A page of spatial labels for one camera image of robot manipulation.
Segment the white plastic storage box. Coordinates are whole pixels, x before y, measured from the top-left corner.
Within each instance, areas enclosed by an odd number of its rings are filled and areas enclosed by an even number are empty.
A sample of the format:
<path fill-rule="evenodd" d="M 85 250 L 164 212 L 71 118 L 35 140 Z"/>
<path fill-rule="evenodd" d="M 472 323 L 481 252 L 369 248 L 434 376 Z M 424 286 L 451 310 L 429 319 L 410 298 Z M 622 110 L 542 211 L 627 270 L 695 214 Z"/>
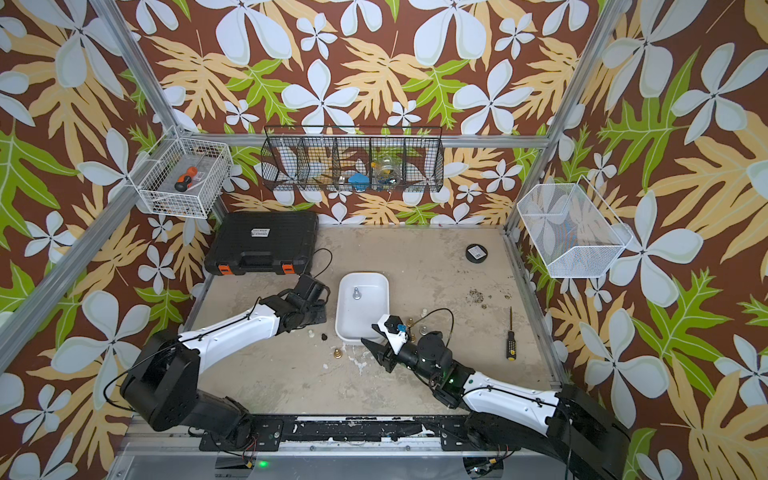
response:
<path fill-rule="evenodd" d="M 353 299 L 353 289 L 362 293 Z M 339 284 L 335 332 L 346 345 L 361 345 L 362 339 L 377 342 L 371 326 L 389 314 L 389 281 L 381 273 L 353 272 Z"/>

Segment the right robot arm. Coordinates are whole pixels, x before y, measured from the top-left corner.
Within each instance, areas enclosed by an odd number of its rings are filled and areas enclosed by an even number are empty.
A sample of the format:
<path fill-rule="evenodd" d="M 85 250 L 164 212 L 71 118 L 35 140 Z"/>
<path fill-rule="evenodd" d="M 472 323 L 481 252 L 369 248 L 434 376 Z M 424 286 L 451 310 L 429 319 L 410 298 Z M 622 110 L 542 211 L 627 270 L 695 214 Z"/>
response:
<path fill-rule="evenodd" d="M 562 461 L 577 479 L 619 479 L 629 431 L 582 389 L 535 390 L 504 383 L 454 359 L 438 331 L 412 340 L 397 316 L 372 327 L 361 343 L 387 372 L 401 365 L 419 377 L 440 403 L 468 411 L 469 441 L 487 450 L 533 450 Z"/>

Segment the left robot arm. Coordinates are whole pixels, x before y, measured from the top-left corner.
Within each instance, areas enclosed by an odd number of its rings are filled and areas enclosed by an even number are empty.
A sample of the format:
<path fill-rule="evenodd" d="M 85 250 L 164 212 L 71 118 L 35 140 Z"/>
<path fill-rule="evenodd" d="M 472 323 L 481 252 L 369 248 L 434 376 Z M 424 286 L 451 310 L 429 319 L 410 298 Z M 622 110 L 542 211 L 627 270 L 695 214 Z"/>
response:
<path fill-rule="evenodd" d="M 257 342 L 324 323 L 329 297 L 327 285 L 304 274 L 294 287 L 259 297 L 218 323 L 154 334 L 126 370 L 120 395 L 155 431 L 187 426 L 242 448 L 255 436 L 252 414 L 230 397 L 200 389 L 201 374 Z"/>

